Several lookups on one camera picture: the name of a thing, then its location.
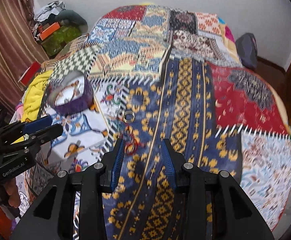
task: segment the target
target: bed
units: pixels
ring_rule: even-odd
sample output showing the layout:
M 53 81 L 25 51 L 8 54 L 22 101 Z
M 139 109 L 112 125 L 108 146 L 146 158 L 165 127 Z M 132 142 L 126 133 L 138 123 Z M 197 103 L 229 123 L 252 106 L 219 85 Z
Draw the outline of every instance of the bed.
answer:
M 231 30 L 218 15 L 159 5 L 119 7 L 51 63 L 38 117 L 51 115 L 63 134 L 18 176 L 22 213 L 58 171 L 83 171 L 124 138 L 119 185 L 103 194 L 108 239 L 178 239 L 184 199 L 170 188 L 160 153 L 169 138 L 186 161 L 231 173 L 275 228 L 291 188 L 287 114 L 275 90 L 241 65 Z M 62 116 L 48 97 L 73 70 L 89 79 L 94 102 Z M 209 203 L 208 238 L 212 219 Z

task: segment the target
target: striped curtain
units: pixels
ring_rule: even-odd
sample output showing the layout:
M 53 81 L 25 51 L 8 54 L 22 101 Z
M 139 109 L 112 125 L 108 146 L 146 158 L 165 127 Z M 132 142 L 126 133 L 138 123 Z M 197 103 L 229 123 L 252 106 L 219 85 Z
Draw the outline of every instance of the striped curtain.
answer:
M 29 29 L 33 0 L 0 0 L 0 102 L 13 112 L 23 95 L 17 81 L 34 62 L 48 59 Z

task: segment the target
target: orange box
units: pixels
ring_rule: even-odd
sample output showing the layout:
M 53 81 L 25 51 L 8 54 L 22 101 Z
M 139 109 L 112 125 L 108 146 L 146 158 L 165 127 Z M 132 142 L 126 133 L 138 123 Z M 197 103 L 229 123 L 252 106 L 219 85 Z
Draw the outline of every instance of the orange box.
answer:
M 50 36 L 53 32 L 55 32 L 56 30 L 60 29 L 60 25 L 58 22 L 53 23 L 50 27 L 48 27 L 47 29 L 45 29 L 40 35 L 40 39 L 43 41 L 44 39 L 46 39 L 48 36 Z

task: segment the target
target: yellow line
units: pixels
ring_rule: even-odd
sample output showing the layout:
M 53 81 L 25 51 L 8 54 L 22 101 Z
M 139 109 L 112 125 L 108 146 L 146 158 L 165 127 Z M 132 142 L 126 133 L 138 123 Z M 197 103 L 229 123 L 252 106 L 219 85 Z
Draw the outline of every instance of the yellow line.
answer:
M 154 132 L 154 135 L 153 135 L 153 140 L 152 140 L 152 144 L 151 144 L 151 147 L 150 147 L 148 160 L 146 162 L 146 165 L 145 165 L 145 168 L 144 168 L 144 171 L 143 171 L 143 176 L 142 176 L 142 179 L 141 179 L 141 183 L 140 183 L 139 189 L 136 192 L 135 198 L 134 198 L 134 200 L 133 200 L 133 202 L 131 204 L 131 207 L 129 208 L 129 211 L 127 212 L 127 216 L 126 216 L 126 219 L 124 220 L 124 223 L 123 223 L 123 226 L 122 226 L 120 235 L 118 237 L 118 240 L 121 239 L 121 236 L 123 234 L 124 228 L 127 225 L 127 220 L 129 218 L 129 215 L 131 213 L 131 210 L 132 210 L 132 208 L 133 208 L 133 206 L 134 206 L 134 204 L 136 202 L 136 199 L 137 199 L 137 197 L 138 197 L 138 195 L 140 193 L 140 190 L 141 190 L 141 187 L 142 187 L 142 184 L 143 184 L 143 181 L 144 181 L 144 177 L 145 177 L 145 174 L 146 174 L 146 170 L 147 170 L 148 165 L 149 165 L 149 162 L 150 162 L 150 156 L 151 156 L 151 153 L 152 153 L 152 149 L 153 149 L 153 145 L 154 145 L 154 141 L 155 141 L 155 136 L 156 136 L 157 131 L 158 131 L 158 126 L 159 126 L 160 117 L 161 117 L 161 108 L 162 108 L 162 101 L 163 101 L 163 94 L 164 94 L 164 86 L 165 86 L 166 76 L 167 76 L 167 71 L 165 72 L 165 75 L 164 75 L 164 83 L 163 83 L 163 88 L 162 88 L 162 92 L 161 92 L 161 103 L 160 103 L 160 108 L 159 108 L 158 122 L 157 122 L 157 126 L 155 128 L 155 132 Z
M 201 143 L 201 151 L 200 157 L 198 161 L 198 167 L 200 167 L 202 153 L 203 153 L 203 146 L 204 146 L 204 137 L 205 137 L 205 121 L 206 121 L 206 81 L 205 81 L 205 74 L 204 74 L 204 65 L 202 66 L 202 73 L 203 73 L 203 130 L 202 130 L 202 143 Z

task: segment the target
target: gold ring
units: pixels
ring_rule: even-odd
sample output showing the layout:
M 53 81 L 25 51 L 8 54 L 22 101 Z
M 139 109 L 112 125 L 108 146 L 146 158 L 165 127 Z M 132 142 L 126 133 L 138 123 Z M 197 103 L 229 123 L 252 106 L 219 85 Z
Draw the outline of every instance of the gold ring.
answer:
M 126 116 L 128 115 L 128 114 L 131 114 L 132 115 L 132 118 L 131 119 L 129 119 L 129 120 L 127 120 L 126 119 Z M 125 111 L 124 113 L 123 113 L 123 121 L 125 122 L 125 123 L 132 123 L 132 122 L 134 122 L 134 120 L 135 120 L 135 114 L 132 112 L 132 111 Z

